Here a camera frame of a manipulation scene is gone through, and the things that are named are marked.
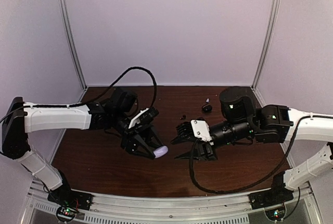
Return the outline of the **left controller circuit board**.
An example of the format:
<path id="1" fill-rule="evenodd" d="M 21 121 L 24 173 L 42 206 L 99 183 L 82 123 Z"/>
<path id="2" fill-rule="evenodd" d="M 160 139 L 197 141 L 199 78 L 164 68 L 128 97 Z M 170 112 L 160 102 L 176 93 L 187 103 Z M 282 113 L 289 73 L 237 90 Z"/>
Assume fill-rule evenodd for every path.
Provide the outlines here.
<path id="1" fill-rule="evenodd" d="M 72 208 L 59 206 L 56 210 L 56 217 L 61 222 L 70 222 L 78 213 L 79 211 Z"/>

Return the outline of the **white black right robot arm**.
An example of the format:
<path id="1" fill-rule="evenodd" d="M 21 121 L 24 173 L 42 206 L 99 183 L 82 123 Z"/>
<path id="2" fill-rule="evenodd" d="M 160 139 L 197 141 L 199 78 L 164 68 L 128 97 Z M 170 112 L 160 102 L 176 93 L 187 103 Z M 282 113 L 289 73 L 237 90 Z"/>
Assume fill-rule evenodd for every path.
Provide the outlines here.
<path id="1" fill-rule="evenodd" d="M 250 189 L 272 177 L 267 200 L 279 203 L 287 192 L 293 192 L 301 184 L 332 169 L 332 116 L 300 111 L 283 105 L 268 104 L 257 108 L 249 87 L 231 86 L 219 94 L 224 121 L 208 125 L 202 119 L 181 123 L 172 144 L 191 142 L 189 152 L 178 159 L 189 160 L 192 183 L 200 190 L 212 194 L 232 194 Z M 265 177 L 234 190 L 211 190 L 201 186 L 195 178 L 194 160 L 217 159 L 216 149 L 224 145 L 240 145 L 247 139 L 257 143 L 289 142 L 284 157 Z M 312 157 L 295 168 L 278 172 L 287 159 L 296 140 L 322 141 L 324 146 Z"/>

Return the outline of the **aluminium corner post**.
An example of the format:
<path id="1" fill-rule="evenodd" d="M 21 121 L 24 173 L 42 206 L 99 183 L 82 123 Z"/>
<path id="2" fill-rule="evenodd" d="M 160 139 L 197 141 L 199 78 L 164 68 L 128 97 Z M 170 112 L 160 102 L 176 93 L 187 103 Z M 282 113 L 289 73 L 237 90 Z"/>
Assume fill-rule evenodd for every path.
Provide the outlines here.
<path id="1" fill-rule="evenodd" d="M 67 8 L 67 2 L 66 0 L 59 0 L 59 6 L 60 6 L 60 12 L 62 16 L 62 21 L 63 21 L 63 26 L 65 29 L 65 35 L 66 39 L 68 42 L 68 47 L 71 55 L 71 59 L 74 65 L 75 73 L 78 77 L 80 86 L 83 90 L 87 89 L 87 85 L 83 76 L 83 71 L 82 67 L 78 58 L 78 54 L 76 51 L 76 46 L 74 42 L 74 37 L 71 29 L 71 23 L 70 23 L 70 18 L 69 18 L 69 13 L 68 13 L 68 8 Z"/>
<path id="2" fill-rule="evenodd" d="M 255 76 L 253 79 L 252 86 L 251 86 L 254 91 L 258 87 L 260 77 L 263 72 L 265 61 L 266 61 L 268 51 L 270 48 L 270 44 L 271 44 L 271 41 L 273 38 L 274 27 L 276 24 L 276 20 L 277 20 L 279 8 L 280 8 L 280 1 L 281 0 L 272 0 L 272 2 L 271 2 L 270 14 L 268 17 L 268 23 L 267 23 L 267 28 L 266 28 L 266 34 L 265 34 L 257 70 L 256 70 L 256 73 L 255 73 Z"/>

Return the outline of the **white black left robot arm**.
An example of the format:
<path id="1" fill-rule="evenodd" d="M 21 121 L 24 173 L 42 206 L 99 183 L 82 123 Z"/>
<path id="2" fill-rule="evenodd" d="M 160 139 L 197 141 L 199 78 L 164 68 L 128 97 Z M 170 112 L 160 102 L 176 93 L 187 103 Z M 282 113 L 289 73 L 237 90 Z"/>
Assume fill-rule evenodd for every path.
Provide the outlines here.
<path id="1" fill-rule="evenodd" d="M 63 205 L 75 200 L 65 175 L 54 168 L 28 142 L 28 135 L 40 131 L 63 129 L 110 130 L 121 138 L 121 148 L 127 153 L 157 159 L 168 152 L 152 124 L 158 111 L 150 106 L 130 117 L 128 112 L 137 101 L 137 94 L 116 88 L 101 102 L 74 105 L 40 105 L 13 99 L 2 122 L 1 154 L 19 162 L 34 177 L 41 180 Z"/>

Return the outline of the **right controller circuit board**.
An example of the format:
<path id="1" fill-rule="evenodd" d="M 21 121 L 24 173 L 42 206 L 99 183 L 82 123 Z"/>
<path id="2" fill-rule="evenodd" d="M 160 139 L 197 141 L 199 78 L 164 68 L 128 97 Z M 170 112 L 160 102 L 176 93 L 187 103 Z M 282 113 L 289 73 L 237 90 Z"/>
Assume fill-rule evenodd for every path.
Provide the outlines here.
<path id="1" fill-rule="evenodd" d="M 267 219 L 270 221 L 273 222 L 281 221 L 282 219 L 284 219 L 286 215 L 286 208 L 279 207 L 279 208 L 268 209 L 265 211 L 265 215 Z"/>

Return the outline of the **left aluminium corner post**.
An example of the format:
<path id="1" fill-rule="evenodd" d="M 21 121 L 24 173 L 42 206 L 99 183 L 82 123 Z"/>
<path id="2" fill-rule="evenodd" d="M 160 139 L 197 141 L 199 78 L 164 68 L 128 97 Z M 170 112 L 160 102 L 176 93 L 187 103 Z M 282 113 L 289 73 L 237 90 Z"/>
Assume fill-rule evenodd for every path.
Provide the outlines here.
<path id="1" fill-rule="evenodd" d="M 74 37 L 71 29 L 71 23 L 70 23 L 70 18 L 69 18 L 69 13 L 68 13 L 68 8 L 67 8 L 67 2 L 66 0 L 59 0 L 59 6 L 60 6 L 60 12 L 62 16 L 62 21 L 63 21 L 63 26 L 65 29 L 65 35 L 66 39 L 68 42 L 68 47 L 71 55 L 71 59 L 74 65 L 75 73 L 78 77 L 80 86 L 83 90 L 87 89 L 87 85 L 83 76 L 83 71 L 82 67 L 78 58 L 78 54 L 76 51 L 76 46 L 74 42 Z"/>

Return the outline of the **black earbud charging case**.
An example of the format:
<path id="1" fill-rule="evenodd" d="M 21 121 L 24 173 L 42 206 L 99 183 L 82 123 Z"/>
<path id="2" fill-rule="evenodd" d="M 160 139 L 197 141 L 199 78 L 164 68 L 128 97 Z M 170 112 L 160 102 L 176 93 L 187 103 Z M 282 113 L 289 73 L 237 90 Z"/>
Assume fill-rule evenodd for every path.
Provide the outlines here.
<path id="1" fill-rule="evenodd" d="M 203 111 L 204 113 L 209 113 L 209 112 L 212 111 L 212 106 L 209 105 L 209 104 L 204 105 L 204 106 L 202 106 L 202 111 Z"/>

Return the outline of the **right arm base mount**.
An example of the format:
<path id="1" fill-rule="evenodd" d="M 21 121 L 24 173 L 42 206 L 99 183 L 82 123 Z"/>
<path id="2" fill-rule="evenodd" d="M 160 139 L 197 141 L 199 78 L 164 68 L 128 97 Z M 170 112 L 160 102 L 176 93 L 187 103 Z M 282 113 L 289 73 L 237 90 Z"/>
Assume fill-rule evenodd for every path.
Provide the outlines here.
<path id="1" fill-rule="evenodd" d="M 266 208 L 293 200 L 293 191 L 286 188 L 284 174 L 285 172 L 280 172 L 273 177 L 270 189 L 249 194 L 252 209 Z"/>

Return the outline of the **lilac earbud charging case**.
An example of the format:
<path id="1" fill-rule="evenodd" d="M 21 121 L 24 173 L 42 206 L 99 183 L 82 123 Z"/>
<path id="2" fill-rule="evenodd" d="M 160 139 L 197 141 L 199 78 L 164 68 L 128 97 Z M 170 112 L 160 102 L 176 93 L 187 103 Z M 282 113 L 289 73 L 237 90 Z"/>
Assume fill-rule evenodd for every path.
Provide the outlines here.
<path id="1" fill-rule="evenodd" d="M 169 149 L 167 146 L 161 146 L 153 151 L 155 158 L 160 158 L 168 153 Z"/>

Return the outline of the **right aluminium corner post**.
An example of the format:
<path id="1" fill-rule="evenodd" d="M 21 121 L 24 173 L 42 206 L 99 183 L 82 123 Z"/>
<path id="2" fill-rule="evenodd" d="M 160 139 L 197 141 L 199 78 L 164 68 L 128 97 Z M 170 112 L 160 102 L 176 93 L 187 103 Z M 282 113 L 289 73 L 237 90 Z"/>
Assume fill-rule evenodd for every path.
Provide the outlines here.
<path id="1" fill-rule="evenodd" d="M 268 17 L 268 23 L 267 23 L 267 28 L 266 28 L 266 34 L 265 34 L 257 70 L 256 70 L 256 73 L 255 73 L 255 76 L 253 79 L 252 86 L 251 86 L 254 91 L 258 87 L 260 77 L 263 72 L 265 61 L 266 61 L 268 51 L 270 48 L 270 44 L 271 44 L 271 41 L 273 38 L 274 27 L 276 24 L 276 20 L 277 20 L 279 8 L 280 8 L 280 1 L 281 0 L 272 0 L 272 2 L 271 2 L 270 14 Z"/>

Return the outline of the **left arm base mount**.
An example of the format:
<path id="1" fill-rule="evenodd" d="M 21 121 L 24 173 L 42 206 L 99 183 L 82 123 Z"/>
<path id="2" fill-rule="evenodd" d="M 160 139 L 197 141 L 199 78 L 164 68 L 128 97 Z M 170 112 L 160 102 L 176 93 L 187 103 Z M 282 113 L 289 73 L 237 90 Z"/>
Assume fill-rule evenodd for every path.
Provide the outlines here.
<path id="1" fill-rule="evenodd" d="M 90 210 L 93 196 L 72 190 L 65 174 L 60 170 L 59 173 L 62 185 L 55 190 L 49 190 L 47 200 L 73 209 Z"/>

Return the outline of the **aluminium front rail frame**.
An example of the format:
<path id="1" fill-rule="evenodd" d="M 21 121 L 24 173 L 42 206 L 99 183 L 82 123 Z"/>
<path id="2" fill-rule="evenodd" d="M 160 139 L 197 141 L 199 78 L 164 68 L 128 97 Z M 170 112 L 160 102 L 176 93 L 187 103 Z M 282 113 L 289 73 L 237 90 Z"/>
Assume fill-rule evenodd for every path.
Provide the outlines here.
<path id="1" fill-rule="evenodd" d="M 283 221 L 270 220 L 273 209 L 286 207 L 289 215 L 298 201 L 294 200 L 267 208 L 253 209 L 252 192 L 199 197 L 153 198 L 128 197 L 92 193 L 89 210 L 69 223 L 324 223 L 318 204 L 307 183 L 301 186 L 299 203 Z M 47 193 L 38 180 L 33 180 L 23 203 L 18 223 L 61 223 L 56 217 L 59 207 L 47 200 Z"/>

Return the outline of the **controller circuit board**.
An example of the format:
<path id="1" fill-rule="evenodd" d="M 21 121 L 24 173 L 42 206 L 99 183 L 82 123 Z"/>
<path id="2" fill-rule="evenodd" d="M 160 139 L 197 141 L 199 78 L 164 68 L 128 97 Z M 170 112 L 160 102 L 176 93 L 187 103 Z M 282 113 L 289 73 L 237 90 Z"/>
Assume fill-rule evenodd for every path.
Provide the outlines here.
<path id="1" fill-rule="evenodd" d="M 265 211 L 265 215 L 267 219 L 270 221 L 273 222 L 281 221 L 282 219 L 284 219 L 286 215 L 286 208 L 279 207 L 279 208 L 268 209 Z"/>
<path id="2" fill-rule="evenodd" d="M 72 208 L 59 206 L 56 210 L 56 217 L 61 222 L 70 222 L 78 213 L 79 211 Z"/>

